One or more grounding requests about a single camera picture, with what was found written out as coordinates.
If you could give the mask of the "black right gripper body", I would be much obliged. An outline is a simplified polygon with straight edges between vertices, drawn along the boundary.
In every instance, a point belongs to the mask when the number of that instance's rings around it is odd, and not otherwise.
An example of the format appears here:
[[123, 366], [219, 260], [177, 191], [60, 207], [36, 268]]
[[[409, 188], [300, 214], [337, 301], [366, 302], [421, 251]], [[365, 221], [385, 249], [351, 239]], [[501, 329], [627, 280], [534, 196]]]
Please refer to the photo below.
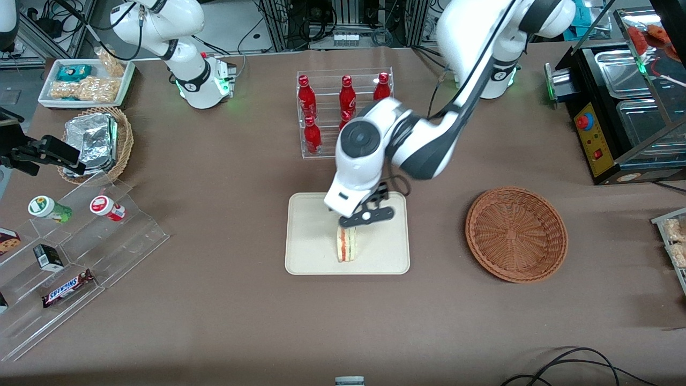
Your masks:
[[17, 169], [30, 176], [37, 176], [41, 158], [42, 140], [24, 134], [20, 123], [23, 117], [1, 108], [1, 159], [5, 168]]

